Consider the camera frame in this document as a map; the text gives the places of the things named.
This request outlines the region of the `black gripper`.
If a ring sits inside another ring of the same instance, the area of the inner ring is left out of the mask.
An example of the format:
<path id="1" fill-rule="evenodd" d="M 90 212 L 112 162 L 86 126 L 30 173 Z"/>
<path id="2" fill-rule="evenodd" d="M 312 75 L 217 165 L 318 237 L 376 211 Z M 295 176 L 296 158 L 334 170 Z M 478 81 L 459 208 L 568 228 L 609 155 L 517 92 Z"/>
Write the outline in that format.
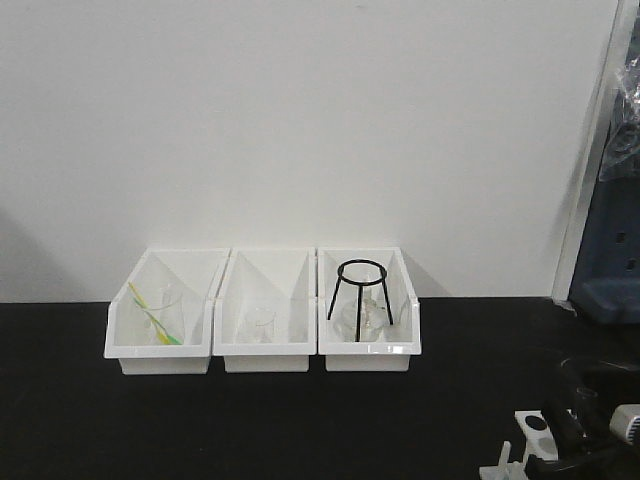
<path id="1" fill-rule="evenodd" d="M 560 460 L 544 470 L 575 469 L 577 479 L 637 479 L 639 445 L 631 446 L 609 430 L 614 409 L 620 404 L 639 404 L 637 367 L 583 367 L 563 373 L 569 406 L 558 397 L 543 404 L 560 453 Z M 597 411 L 589 416 L 574 413 L 574 390 L 588 387 L 598 393 Z"/>

